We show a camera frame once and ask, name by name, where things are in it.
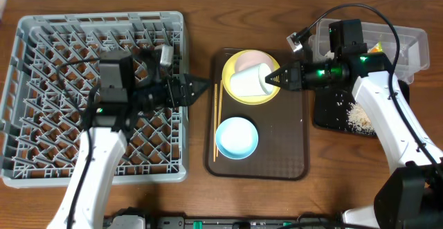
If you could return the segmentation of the white pink bowl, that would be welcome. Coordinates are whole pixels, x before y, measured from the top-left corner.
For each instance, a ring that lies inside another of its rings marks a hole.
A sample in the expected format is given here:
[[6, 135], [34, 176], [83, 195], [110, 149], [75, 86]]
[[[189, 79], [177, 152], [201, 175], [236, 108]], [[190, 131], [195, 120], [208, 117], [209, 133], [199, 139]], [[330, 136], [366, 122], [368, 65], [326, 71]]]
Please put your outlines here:
[[235, 60], [235, 72], [230, 77], [230, 87], [237, 97], [271, 95], [273, 86], [267, 84], [265, 77], [273, 67], [271, 57], [257, 50], [242, 51]]

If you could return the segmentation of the green orange snack wrapper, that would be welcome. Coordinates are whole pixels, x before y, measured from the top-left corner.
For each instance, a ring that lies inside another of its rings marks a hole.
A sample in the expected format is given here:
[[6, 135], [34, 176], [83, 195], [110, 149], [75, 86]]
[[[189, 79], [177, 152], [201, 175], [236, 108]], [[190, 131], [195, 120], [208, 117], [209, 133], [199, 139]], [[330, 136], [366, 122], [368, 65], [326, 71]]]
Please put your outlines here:
[[383, 48], [381, 42], [377, 42], [372, 48], [368, 50], [368, 53], [382, 53]]

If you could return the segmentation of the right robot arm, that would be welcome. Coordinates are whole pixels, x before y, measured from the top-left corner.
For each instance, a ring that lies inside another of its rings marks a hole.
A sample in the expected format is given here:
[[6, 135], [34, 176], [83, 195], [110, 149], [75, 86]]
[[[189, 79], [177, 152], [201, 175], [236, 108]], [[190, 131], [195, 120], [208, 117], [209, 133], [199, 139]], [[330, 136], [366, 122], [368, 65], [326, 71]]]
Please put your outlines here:
[[300, 34], [289, 36], [304, 59], [265, 78], [288, 91], [349, 89], [368, 116], [390, 168], [372, 205], [347, 210], [343, 228], [441, 228], [442, 150], [428, 138], [399, 87], [384, 53], [369, 53], [358, 19], [329, 25], [332, 59], [313, 62]]

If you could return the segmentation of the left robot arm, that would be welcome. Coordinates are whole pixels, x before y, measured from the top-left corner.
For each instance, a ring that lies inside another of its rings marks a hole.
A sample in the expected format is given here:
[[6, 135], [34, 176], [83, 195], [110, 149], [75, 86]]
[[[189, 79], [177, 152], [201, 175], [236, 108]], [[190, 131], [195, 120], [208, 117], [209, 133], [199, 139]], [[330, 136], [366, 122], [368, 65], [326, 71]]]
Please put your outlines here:
[[108, 51], [96, 61], [100, 81], [80, 113], [78, 159], [49, 228], [101, 228], [116, 168], [142, 114], [189, 107], [210, 86], [191, 74], [162, 76], [159, 51]]

